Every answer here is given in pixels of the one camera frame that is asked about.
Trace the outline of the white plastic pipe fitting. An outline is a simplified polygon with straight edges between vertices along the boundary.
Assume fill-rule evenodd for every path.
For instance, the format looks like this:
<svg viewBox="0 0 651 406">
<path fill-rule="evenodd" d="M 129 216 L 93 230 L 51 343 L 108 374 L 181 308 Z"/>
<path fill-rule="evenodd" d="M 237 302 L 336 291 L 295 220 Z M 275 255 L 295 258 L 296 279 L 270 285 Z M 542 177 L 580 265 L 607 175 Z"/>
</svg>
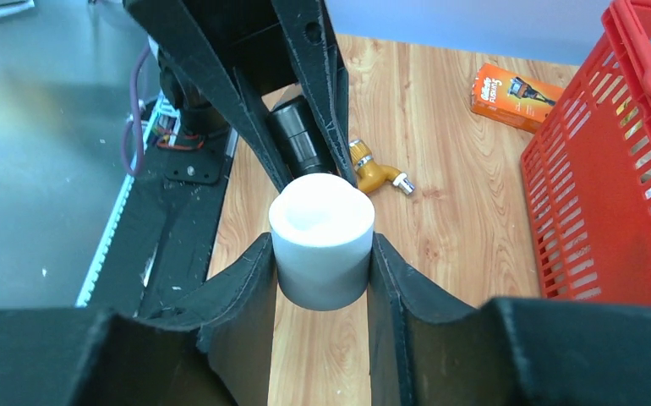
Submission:
<svg viewBox="0 0 651 406">
<path fill-rule="evenodd" d="M 334 174 L 296 178 L 272 201 L 269 223 L 285 297 L 306 310 L 340 310 L 369 281 L 375 207 Z"/>
</svg>

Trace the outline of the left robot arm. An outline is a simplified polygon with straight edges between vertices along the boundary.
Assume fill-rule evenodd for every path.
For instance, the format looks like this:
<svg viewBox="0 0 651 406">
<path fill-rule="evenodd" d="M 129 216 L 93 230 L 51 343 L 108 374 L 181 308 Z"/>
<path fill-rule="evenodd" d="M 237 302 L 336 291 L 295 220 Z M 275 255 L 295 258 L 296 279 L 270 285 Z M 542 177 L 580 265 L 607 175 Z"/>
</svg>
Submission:
<svg viewBox="0 0 651 406">
<path fill-rule="evenodd" d="M 277 189 L 310 173 L 354 182 L 349 77 L 325 2 L 123 6 L 157 45 L 162 89 L 189 132 L 231 126 Z"/>
</svg>

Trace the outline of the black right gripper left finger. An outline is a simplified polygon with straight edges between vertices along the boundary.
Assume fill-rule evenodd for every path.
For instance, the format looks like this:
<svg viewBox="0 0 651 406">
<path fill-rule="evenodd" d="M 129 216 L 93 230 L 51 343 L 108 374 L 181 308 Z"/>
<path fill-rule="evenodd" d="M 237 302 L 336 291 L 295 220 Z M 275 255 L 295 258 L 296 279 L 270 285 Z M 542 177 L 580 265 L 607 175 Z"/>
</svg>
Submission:
<svg viewBox="0 0 651 406">
<path fill-rule="evenodd" d="M 265 405 L 276 307 L 272 237 L 148 318 L 0 310 L 0 405 Z"/>
</svg>

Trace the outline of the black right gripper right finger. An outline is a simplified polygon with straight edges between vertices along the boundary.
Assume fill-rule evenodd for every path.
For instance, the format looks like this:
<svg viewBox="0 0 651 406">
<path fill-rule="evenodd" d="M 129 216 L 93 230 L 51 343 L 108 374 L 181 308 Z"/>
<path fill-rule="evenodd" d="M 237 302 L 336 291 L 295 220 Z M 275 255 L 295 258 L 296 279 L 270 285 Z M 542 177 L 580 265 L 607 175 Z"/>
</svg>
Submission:
<svg viewBox="0 0 651 406">
<path fill-rule="evenodd" d="M 496 297 L 474 308 L 373 238 L 374 405 L 651 405 L 651 307 Z"/>
</svg>

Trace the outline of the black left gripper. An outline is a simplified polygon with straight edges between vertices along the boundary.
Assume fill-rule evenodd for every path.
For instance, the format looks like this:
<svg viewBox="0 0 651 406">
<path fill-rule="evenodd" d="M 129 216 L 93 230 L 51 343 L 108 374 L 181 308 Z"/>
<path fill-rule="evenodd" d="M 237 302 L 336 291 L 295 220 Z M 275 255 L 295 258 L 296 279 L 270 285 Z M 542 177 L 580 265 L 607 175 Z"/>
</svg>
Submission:
<svg viewBox="0 0 651 406">
<path fill-rule="evenodd" d="M 293 176 L 266 124 L 262 98 L 297 82 L 315 122 L 310 139 L 321 166 L 356 184 L 349 76 L 324 1 L 140 0 L 124 7 L 177 77 L 195 85 L 239 132 L 277 189 Z"/>
</svg>

